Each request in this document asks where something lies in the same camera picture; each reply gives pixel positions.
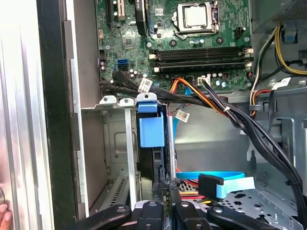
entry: cable label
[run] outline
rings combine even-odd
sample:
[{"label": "cable label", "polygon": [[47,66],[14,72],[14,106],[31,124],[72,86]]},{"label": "cable label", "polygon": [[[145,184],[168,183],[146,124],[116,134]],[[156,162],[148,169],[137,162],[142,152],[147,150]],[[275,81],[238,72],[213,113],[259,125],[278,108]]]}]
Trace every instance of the cable label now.
[{"label": "cable label", "polygon": [[276,83],[276,84],[273,86],[272,90],[276,90],[276,89],[278,89],[278,88],[280,88],[280,87],[287,86],[287,85],[289,84],[290,80],[291,80],[291,78],[282,79],[281,82],[278,82],[278,83]]},{"label": "cable label", "polygon": [[152,84],[153,84],[152,80],[149,80],[147,78],[143,78],[141,83],[140,83],[138,92],[140,92],[140,93],[148,93]]},{"label": "cable label", "polygon": [[189,116],[190,116],[189,113],[186,113],[186,112],[184,112],[184,111],[178,109],[175,118],[177,118],[177,119],[180,120],[180,121],[183,121],[183,122],[187,123],[187,122],[188,122],[188,119],[189,119]]}]

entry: ram slot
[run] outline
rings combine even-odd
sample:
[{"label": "ram slot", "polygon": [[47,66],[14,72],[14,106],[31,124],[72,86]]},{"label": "ram slot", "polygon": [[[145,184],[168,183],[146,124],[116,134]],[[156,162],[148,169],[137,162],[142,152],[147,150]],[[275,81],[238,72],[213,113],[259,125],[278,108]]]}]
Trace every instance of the ram slot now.
[{"label": "ram slot", "polygon": [[245,69],[250,63],[249,60],[225,61],[192,61],[192,62],[173,62],[156,63],[153,67],[155,73],[186,72],[186,71],[209,71],[224,69]]},{"label": "ram slot", "polygon": [[150,59],[157,61],[173,60],[193,60],[193,59],[214,59],[214,58],[238,58],[244,55],[244,48],[241,47],[224,47],[209,49],[188,49],[188,50],[155,50],[150,54]]},{"label": "ram slot", "polygon": [[106,0],[106,19],[110,30],[113,29],[113,8],[111,1],[112,0]]}]

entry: cpu socket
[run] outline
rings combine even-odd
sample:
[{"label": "cpu socket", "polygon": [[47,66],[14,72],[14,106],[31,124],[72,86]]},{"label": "cpu socket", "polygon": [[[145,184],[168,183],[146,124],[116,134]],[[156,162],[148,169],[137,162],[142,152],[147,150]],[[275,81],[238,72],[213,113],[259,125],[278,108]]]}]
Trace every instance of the cpu socket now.
[{"label": "cpu socket", "polygon": [[181,39],[188,36],[215,34],[219,31],[217,1],[204,3],[182,3],[174,12],[172,21],[175,35]]}]

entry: green circuit board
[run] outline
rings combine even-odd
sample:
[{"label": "green circuit board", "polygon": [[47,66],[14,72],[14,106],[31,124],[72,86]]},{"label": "green circuit board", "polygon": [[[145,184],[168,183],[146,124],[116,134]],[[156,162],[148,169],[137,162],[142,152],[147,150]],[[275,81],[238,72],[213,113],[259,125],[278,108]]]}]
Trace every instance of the green circuit board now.
[{"label": "green circuit board", "polygon": [[[112,80],[112,72],[117,69],[118,59],[129,60],[129,70],[138,72],[131,79],[139,84],[142,76],[145,74],[156,86],[169,90],[172,79],[176,77],[193,76],[196,80],[200,76],[211,74],[216,76],[211,79],[212,87],[217,91],[233,91],[249,89],[248,69],[232,69],[215,71],[190,71],[182,73],[155,73],[150,66],[148,43],[151,49],[159,50],[183,50],[210,47],[234,47],[250,46],[250,28],[249,28],[249,7],[248,0],[218,0],[220,31],[213,35],[203,35],[197,37],[188,37],[181,40],[174,35],[174,25],[172,22],[173,13],[178,4],[190,2],[208,2],[208,0],[148,0],[149,2],[149,28],[153,25],[159,25],[155,34],[148,33],[147,36],[140,36],[138,28],[134,24],[135,6],[133,0],[124,0],[125,17],[124,21],[119,18],[113,18],[111,25],[107,21],[107,1],[97,0],[97,26],[98,43],[100,52],[104,52],[106,59],[106,69],[100,71],[101,78]],[[117,11],[112,7],[112,16]],[[246,30],[238,39],[235,38],[234,30],[238,27],[245,27]],[[200,45],[191,45],[190,41],[203,39]],[[177,45],[172,47],[171,40],[176,40]]]}]

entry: finger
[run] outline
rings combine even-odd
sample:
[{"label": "finger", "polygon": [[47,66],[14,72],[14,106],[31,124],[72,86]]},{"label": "finger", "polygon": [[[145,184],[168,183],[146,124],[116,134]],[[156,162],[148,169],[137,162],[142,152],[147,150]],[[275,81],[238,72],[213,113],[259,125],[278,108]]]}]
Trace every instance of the finger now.
[{"label": "finger", "polygon": [[11,212],[5,213],[0,225],[0,230],[10,230],[11,222],[12,222],[12,213]]},{"label": "finger", "polygon": [[8,208],[7,205],[0,205],[0,223],[1,223],[1,220],[6,212],[6,209]]}]

